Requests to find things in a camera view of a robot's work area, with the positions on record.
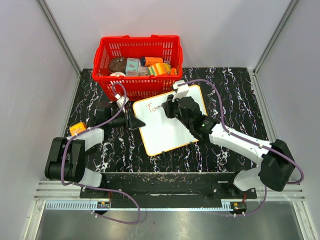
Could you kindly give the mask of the yellow framed whiteboard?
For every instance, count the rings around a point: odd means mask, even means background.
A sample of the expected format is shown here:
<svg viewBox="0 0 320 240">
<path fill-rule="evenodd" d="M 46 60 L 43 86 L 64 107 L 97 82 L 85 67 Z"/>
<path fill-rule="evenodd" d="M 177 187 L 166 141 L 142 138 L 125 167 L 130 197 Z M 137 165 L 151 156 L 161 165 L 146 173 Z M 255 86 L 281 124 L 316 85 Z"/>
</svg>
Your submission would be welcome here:
<svg viewBox="0 0 320 240">
<path fill-rule="evenodd" d="M 178 119 L 168 119 L 164 109 L 155 109 L 166 102 L 169 95 L 174 94 L 173 91 L 163 93 L 135 101 L 132 105 L 135 117 L 145 123 L 139 131 L 145 151 L 150 157 L 198 141 Z"/>
</svg>

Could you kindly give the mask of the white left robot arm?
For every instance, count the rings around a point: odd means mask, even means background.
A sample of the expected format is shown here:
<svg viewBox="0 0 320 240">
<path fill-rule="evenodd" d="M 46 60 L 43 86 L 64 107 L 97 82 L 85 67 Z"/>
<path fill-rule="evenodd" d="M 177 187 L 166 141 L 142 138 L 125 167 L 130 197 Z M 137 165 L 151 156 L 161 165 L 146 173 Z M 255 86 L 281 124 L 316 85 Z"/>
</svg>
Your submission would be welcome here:
<svg viewBox="0 0 320 240">
<path fill-rule="evenodd" d="M 145 125 L 128 109 L 102 127 L 76 137 L 68 146 L 67 155 L 69 158 L 65 159 L 64 181 L 90 186 L 91 192 L 98 198 L 106 196 L 109 190 L 108 185 L 102 182 L 101 173 L 85 167 L 86 154 L 93 151 L 96 145 L 101 144 L 113 128 L 125 127 L 129 130 L 135 130 Z M 63 154 L 69 139 L 70 137 L 56 137 L 52 140 L 44 169 L 46 178 L 54 181 L 61 180 Z"/>
</svg>

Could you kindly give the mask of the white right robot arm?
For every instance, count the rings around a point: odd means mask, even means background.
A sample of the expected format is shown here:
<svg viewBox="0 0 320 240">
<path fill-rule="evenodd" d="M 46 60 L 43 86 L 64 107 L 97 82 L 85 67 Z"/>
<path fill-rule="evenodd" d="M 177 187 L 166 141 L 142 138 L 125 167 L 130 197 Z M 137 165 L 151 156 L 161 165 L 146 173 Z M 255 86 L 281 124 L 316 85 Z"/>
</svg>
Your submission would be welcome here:
<svg viewBox="0 0 320 240">
<path fill-rule="evenodd" d="M 170 94 L 161 107 L 168 119 L 177 119 L 198 141 L 208 140 L 211 144 L 232 150 L 256 164 L 255 168 L 235 174 L 227 186 L 231 197 L 239 198 L 245 191 L 263 186 L 281 192 L 288 184 L 295 165 L 291 151 L 284 141 L 260 140 L 229 128 L 203 114 L 199 104 L 190 96 L 175 99 Z"/>
</svg>

